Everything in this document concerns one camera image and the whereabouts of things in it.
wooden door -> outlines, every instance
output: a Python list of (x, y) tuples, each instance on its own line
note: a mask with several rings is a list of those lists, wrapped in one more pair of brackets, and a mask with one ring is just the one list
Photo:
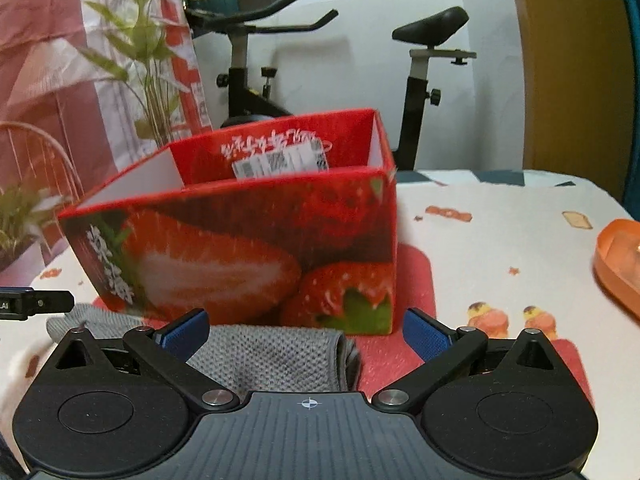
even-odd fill
[(623, 0), (516, 0), (526, 90), (524, 167), (622, 198), (634, 120)]

seat post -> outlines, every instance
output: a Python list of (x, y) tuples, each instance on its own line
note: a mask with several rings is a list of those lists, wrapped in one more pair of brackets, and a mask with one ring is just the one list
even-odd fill
[[(413, 171), (415, 169), (424, 116), (424, 102), (430, 97), (427, 91), (429, 60), (432, 57), (444, 57), (453, 59), (453, 64), (461, 65), (465, 64), (464, 59), (475, 59), (477, 54), (466, 50), (412, 48), (409, 51), (409, 56), (411, 57), (411, 69), (406, 80), (398, 149), (394, 152), (394, 161), (399, 171)], [(432, 100), (431, 103), (437, 105), (439, 98), (437, 102)]]
[(247, 50), (249, 33), (244, 26), (227, 32), (231, 42), (231, 66), (229, 67), (229, 117), (243, 116), (251, 108), (247, 103)]

orange container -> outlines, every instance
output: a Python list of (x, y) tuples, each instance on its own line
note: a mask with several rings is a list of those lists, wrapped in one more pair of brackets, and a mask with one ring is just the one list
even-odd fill
[(640, 222), (607, 225), (598, 235), (593, 268), (600, 284), (640, 318)]

potted plant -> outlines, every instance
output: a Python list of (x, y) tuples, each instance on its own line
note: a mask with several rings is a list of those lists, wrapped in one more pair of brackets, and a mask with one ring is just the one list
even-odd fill
[(43, 229), (64, 202), (47, 189), (17, 184), (0, 190), (0, 286), (28, 286), (44, 268)]

blue gripper pad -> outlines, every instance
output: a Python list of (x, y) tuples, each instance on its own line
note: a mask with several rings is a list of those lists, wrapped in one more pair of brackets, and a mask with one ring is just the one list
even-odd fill
[(427, 362), (449, 348), (453, 342), (455, 330), (441, 325), (426, 314), (417, 313), (410, 308), (404, 314), (402, 337), (411, 349)]
[(154, 341), (183, 362), (209, 338), (209, 316), (201, 308), (192, 310), (154, 333)]

